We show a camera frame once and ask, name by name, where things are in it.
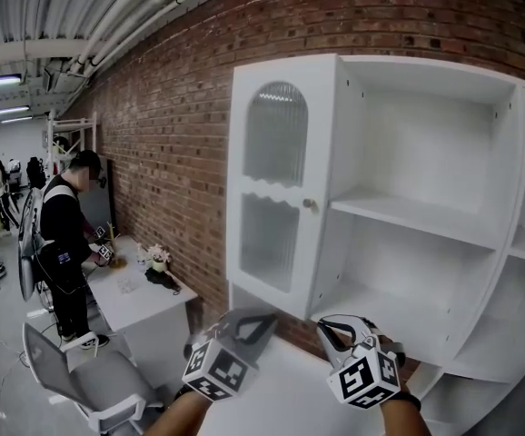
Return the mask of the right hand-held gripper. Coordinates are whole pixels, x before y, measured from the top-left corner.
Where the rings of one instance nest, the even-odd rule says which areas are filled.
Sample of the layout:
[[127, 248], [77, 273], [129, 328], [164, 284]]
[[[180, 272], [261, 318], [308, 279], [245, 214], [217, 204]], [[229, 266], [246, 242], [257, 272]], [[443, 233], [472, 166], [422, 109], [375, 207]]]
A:
[[403, 345], [383, 341], [375, 323], [356, 315], [327, 315], [317, 321], [317, 335], [332, 365], [327, 383], [339, 402], [369, 410], [401, 391]]

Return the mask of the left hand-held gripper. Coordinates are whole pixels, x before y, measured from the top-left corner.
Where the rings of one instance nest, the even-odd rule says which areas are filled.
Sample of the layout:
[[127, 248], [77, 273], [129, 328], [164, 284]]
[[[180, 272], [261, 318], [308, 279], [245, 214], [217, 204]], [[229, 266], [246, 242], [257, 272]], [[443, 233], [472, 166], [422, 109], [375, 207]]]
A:
[[257, 361], [278, 325], [267, 309], [233, 309], [192, 346], [182, 382], [209, 401], [238, 397], [259, 376]]

